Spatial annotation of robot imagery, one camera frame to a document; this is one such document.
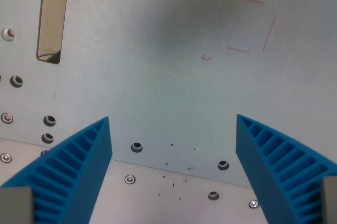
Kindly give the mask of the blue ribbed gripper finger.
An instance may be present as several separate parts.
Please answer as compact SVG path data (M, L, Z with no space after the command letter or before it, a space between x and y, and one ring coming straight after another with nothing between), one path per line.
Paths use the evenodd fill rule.
M29 187L35 223L89 223L113 151L108 117L49 149L2 184Z
M236 154L268 223L323 223L320 188L336 163L240 114Z

